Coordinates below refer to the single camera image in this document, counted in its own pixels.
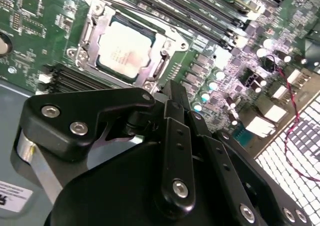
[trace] connector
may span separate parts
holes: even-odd
[[[240,111],[239,118],[246,130],[261,138],[273,135],[276,131],[276,126],[270,120],[249,105]]]

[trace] silver cylinder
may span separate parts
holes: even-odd
[[[27,139],[24,132],[21,131],[19,136],[19,141],[16,147],[16,152],[19,155],[19,157],[23,161],[30,164],[35,151],[34,149],[35,149],[35,144],[31,142],[29,139]]]

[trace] mounting hole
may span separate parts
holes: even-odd
[[[181,143],[177,143],[176,146],[180,150],[184,150],[185,149],[185,147]]]
[[[227,170],[227,171],[230,171],[230,170],[231,170],[231,169],[229,168],[229,166],[226,165],[225,163],[223,164],[223,167],[224,167],[224,169]]]
[[[146,94],[146,93],[144,93],[144,94],[142,94],[142,97],[145,99],[145,100],[151,100],[151,97],[148,95],[148,94]]]
[[[221,155],[224,153],[224,152],[222,152],[222,150],[221,150],[220,148],[218,148],[218,147],[216,148],[216,150],[217,150],[218,153],[221,154]]]
[[[184,132],[182,132],[180,129],[178,129],[176,132],[181,136],[184,135]]]

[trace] integrated circuit chip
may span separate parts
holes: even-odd
[[[212,65],[214,61],[207,56],[204,56],[203,54],[199,54],[198,57],[196,58],[196,61],[203,65]]]
[[[210,99],[210,103],[211,104],[213,104],[213,105],[215,105],[216,103],[218,103],[218,99],[217,98],[215,98],[215,97],[212,97],[211,99]]]
[[[151,39],[117,21],[106,28],[99,44],[99,64],[130,79],[150,60]]]
[[[237,87],[235,87],[234,90],[237,91],[237,92],[241,92],[242,91],[242,87],[238,85]]]
[[[289,41],[289,40],[286,39],[283,44],[284,44],[285,46],[287,46],[287,47],[290,47],[291,41]]]
[[[258,35],[262,35],[262,34],[265,33],[265,31],[266,31],[266,29],[265,29],[264,27],[259,26],[259,27],[256,29],[255,32],[256,32]]]
[[[20,8],[33,15],[38,14],[40,0],[21,0]]]

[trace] green circuit board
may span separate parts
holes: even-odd
[[[220,0],[223,4],[218,0],[120,1],[176,28],[187,43],[185,50],[172,54],[156,79],[156,88],[170,79],[189,85],[190,103],[193,107],[201,106],[200,113],[211,130],[225,128],[237,129],[237,132],[242,131],[242,126],[231,125],[225,98],[238,99],[235,111],[239,112],[244,105],[254,105],[260,94],[266,94],[269,86],[279,81],[278,76],[261,68],[257,49],[268,38],[272,39],[268,54],[275,50],[292,57],[303,54],[304,38],[318,21],[320,6],[320,0]],[[211,14],[206,7],[210,4],[214,12],[223,13]],[[139,19],[149,28],[157,27],[155,22],[134,16],[130,8],[121,3],[114,3],[112,7]],[[68,49],[79,47],[90,8],[86,0],[0,0],[0,33],[12,42],[10,54],[0,57],[0,79],[36,92],[43,66],[62,64],[112,88],[121,87],[122,84],[94,70],[79,68],[67,54]],[[246,31],[231,21],[250,25],[251,30]],[[206,61],[197,61],[201,57]],[[195,64],[202,70],[192,71]],[[297,69],[303,67],[297,62],[290,65]],[[267,81],[261,93],[241,82],[247,69]],[[217,72],[223,72],[225,77],[218,80]],[[208,81],[215,82],[217,88],[210,89]],[[210,99],[204,101],[202,92],[207,92]]]

